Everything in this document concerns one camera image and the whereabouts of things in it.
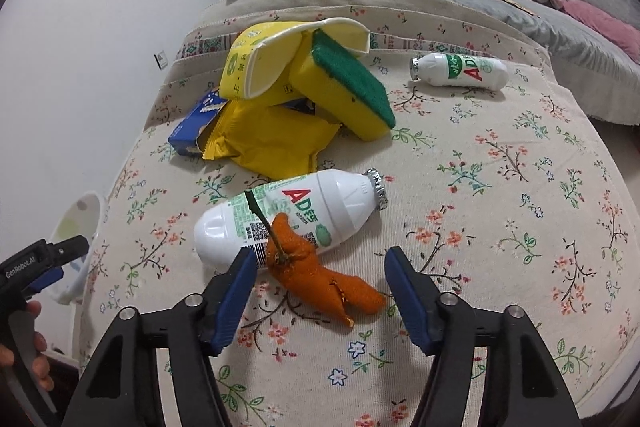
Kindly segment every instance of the qr code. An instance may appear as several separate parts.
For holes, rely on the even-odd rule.
[[[302,238],[306,239],[314,247],[318,248],[318,242],[316,241],[316,238],[314,237],[314,233],[313,232],[305,233],[305,235],[303,235]]]
[[[269,233],[262,223],[257,222],[251,223],[251,236],[254,238],[254,241],[264,241],[269,238]]]

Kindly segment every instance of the finger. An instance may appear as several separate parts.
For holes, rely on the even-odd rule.
[[[27,302],[27,311],[30,312],[30,314],[34,317],[37,317],[42,311],[42,304],[40,304],[38,301],[29,301]]]
[[[13,352],[0,344],[0,367],[11,367],[12,365],[14,365]]]
[[[34,374],[38,378],[47,378],[49,375],[49,360],[44,355],[40,355],[36,357],[33,361],[33,365],[31,365]]]
[[[51,377],[40,378],[38,383],[40,384],[41,388],[43,388],[45,391],[48,391],[49,393],[53,391],[54,384],[53,384],[53,379]]]
[[[42,336],[42,333],[38,331],[34,333],[33,346],[40,352],[47,350],[47,340]]]

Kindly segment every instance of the yellow package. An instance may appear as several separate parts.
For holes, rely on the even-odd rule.
[[[338,129],[339,124],[287,107],[230,100],[218,115],[202,157],[230,157],[241,167],[284,180],[316,172],[318,153]]]
[[[247,28],[236,39],[220,79],[220,96],[229,100],[259,99],[278,105],[304,98],[282,74],[302,42],[302,33],[322,28],[354,55],[369,53],[369,30],[344,17],[316,22],[265,22]]]

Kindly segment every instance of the wall switch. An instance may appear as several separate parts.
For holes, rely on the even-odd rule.
[[[154,57],[156,58],[156,64],[158,65],[158,68],[160,68],[161,70],[164,70],[164,68],[169,64],[169,61],[166,59],[164,50],[154,55]]]

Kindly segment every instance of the floral bedsheet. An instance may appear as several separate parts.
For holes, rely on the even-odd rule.
[[[606,147],[555,83],[546,51],[482,14],[456,18],[461,7],[364,1],[271,9],[287,1],[241,0],[209,9],[187,36],[109,197],[84,295],[82,364],[119,309],[164,309],[202,290],[213,272],[193,251],[194,222],[268,181],[231,162],[177,156],[166,142],[217,85],[238,33],[266,20],[348,16],[372,31],[362,61],[385,85],[398,124],[368,143],[342,130],[321,153],[320,168],[377,168],[389,199],[323,259],[366,279],[387,306],[376,317],[356,315],[348,330],[259,273],[235,340],[212,359],[234,425],[324,426],[328,415],[340,426],[410,424],[430,359],[409,341],[384,279],[383,254],[393,245],[472,306],[521,304],[578,407],[607,378],[640,318],[639,217]],[[430,50],[501,58],[509,83],[498,93],[410,85],[410,58]],[[477,349],[466,425],[478,419],[485,359]],[[159,364],[173,427],[166,353]]]

